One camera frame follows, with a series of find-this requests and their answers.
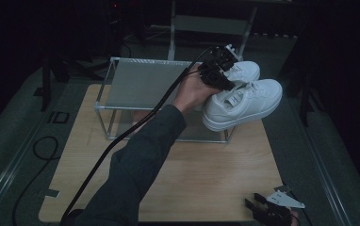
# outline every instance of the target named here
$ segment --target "white sneaker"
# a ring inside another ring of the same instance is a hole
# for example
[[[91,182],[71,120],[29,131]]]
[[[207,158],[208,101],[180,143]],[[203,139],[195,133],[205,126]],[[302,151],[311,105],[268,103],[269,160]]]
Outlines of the white sneaker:
[[[256,81],[259,78],[260,68],[255,62],[240,61],[223,74],[232,82],[241,81],[247,83]]]
[[[230,91],[212,95],[205,106],[204,125],[222,131],[235,125],[268,116],[279,105],[281,85],[273,79],[236,83]]]

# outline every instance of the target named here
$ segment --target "dark background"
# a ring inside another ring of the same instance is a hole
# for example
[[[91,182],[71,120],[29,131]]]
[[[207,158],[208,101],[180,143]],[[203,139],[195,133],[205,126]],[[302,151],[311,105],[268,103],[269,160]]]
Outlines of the dark background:
[[[229,14],[201,2],[179,9]],[[235,2],[239,7],[228,6],[229,10],[242,16],[250,3]],[[169,25],[170,12],[171,1],[163,0],[0,0],[0,113],[43,59],[55,63],[56,78],[64,82],[61,56],[86,61],[94,55],[118,56],[128,33],[148,44],[145,27]],[[311,83],[360,173],[360,1],[260,4],[253,33],[299,37],[280,74],[292,81],[288,95],[295,95],[304,82]]]

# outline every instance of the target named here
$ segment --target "shoe sole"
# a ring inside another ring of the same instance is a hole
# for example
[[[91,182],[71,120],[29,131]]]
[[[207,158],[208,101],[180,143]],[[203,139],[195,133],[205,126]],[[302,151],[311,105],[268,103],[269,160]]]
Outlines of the shoe sole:
[[[210,120],[206,116],[206,114],[204,114],[203,123],[208,129],[210,129],[214,132],[223,131],[225,129],[231,128],[233,126],[236,126],[236,125],[248,122],[248,121],[260,120],[260,119],[267,117],[269,114],[271,114],[271,112],[273,112],[277,108],[277,106],[280,104],[280,101],[281,101],[281,98],[279,98],[279,100],[276,102],[275,105],[273,105],[271,108],[267,109],[266,111],[259,112],[259,113],[253,114],[253,115],[248,115],[243,118],[237,119],[235,121],[214,122],[214,121]]]

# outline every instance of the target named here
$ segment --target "black wire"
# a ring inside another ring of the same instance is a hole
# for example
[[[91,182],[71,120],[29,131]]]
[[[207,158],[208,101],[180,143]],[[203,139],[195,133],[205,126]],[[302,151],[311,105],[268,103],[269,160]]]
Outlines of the black wire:
[[[294,216],[293,214],[290,214],[290,215],[291,215],[292,218],[295,218],[298,221],[298,225],[301,226],[300,220],[296,216]]]
[[[297,196],[294,194],[294,192],[292,192],[292,190],[289,191],[289,193],[293,196],[293,198],[294,198],[296,201],[299,201],[298,198],[297,198]],[[313,226],[312,221],[310,220],[310,218],[309,218],[309,216],[307,215],[306,211],[305,211],[304,209],[301,209],[301,210],[303,211],[303,214],[304,214],[307,222],[309,223],[309,225],[310,225],[310,226]]]
[[[166,91],[165,95],[161,98],[161,100],[159,101],[159,103],[155,106],[155,108],[153,110],[151,110],[147,116],[145,116],[142,120],[140,120],[139,122],[137,122],[135,125],[133,125],[130,129],[128,129],[127,131],[123,132],[120,136],[118,136],[115,140],[113,140],[104,150],[104,152],[102,153],[102,155],[100,156],[100,158],[98,159],[97,163],[94,165],[94,167],[91,169],[89,175],[87,176],[86,180],[83,182],[82,186],[79,188],[79,190],[77,191],[77,193],[74,195],[74,198],[72,199],[71,203],[69,204],[69,206],[67,207],[67,209],[65,210],[62,219],[60,221],[60,223],[62,224],[65,220],[65,218],[69,215],[69,213],[71,212],[72,208],[74,207],[75,203],[77,202],[77,200],[80,198],[81,194],[83,193],[84,189],[86,188],[86,186],[89,184],[91,178],[93,177],[93,175],[95,174],[95,172],[98,170],[98,168],[101,166],[101,164],[103,163],[104,159],[106,158],[106,156],[109,154],[109,152],[113,149],[113,147],[115,147],[116,144],[118,144],[121,140],[123,140],[124,138],[126,138],[127,136],[129,136],[131,133],[133,133],[136,129],[138,129],[140,126],[142,126],[145,122],[147,122],[149,119],[151,119],[155,113],[161,108],[161,106],[163,106],[163,104],[165,104],[166,100],[169,98],[169,96],[172,94],[172,92],[176,89],[177,85],[183,80],[184,77],[186,77],[187,75],[191,74],[191,73],[195,73],[195,72],[191,72],[189,73],[189,70],[192,68],[192,66],[194,66],[194,64],[201,58],[203,57],[206,52],[210,51],[213,47],[209,47],[207,49],[205,49],[203,52],[201,52],[197,57],[195,57],[195,59],[189,64],[189,66],[177,77],[177,79],[171,84],[171,86],[168,88],[168,90]]]
[[[37,144],[39,144],[40,141],[44,140],[44,139],[52,139],[55,142],[55,148],[53,153],[50,155],[50,157],[46,158],[46,157],[42,157],[40,156],[37,151],[36,151],[36,146]],[[45,164],[44,166],[42,166],[42,168],[39,170],[39,172],[30,180],[30,182],[26,185],[25,189],[22,191],[22,193],[19,195],[18,199],[16,200],[14,206],[13,206],[13,210],[12,210],[12,224],[13,226],[17,226],[18,223],[16,222],[16,211],[18,209],[19,203],[22,199],[22,197],[24,196],[24,194],[26,193],[26,191],[29,189],[29,187],[33,184],[33,182],[40,176],[40,174],[45,170],[45,168],[48,166],[48,164],[53,161],[53,160],[57,160],[60,157],[55,157],[56,153],[57,153],[57,147],[58,147],[58,141],[55,137],[51,137],[51,136],[47,136],[47,137],[42,137],[38,140],[36,140],[33,144],[33,154],[36,155],[39,159],[41,160],[45,160]]]

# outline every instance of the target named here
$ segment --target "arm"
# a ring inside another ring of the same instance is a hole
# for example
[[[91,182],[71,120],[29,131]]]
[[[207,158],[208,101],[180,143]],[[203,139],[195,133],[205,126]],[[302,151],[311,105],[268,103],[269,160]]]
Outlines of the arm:
[[[108,179],[77,218],[76,225],[137,225],[139,203],[186,128],[184,115],[216,92],[219,90],[205,85],[198,73],[183,79],[173,104],[163,107],[112,155]]]

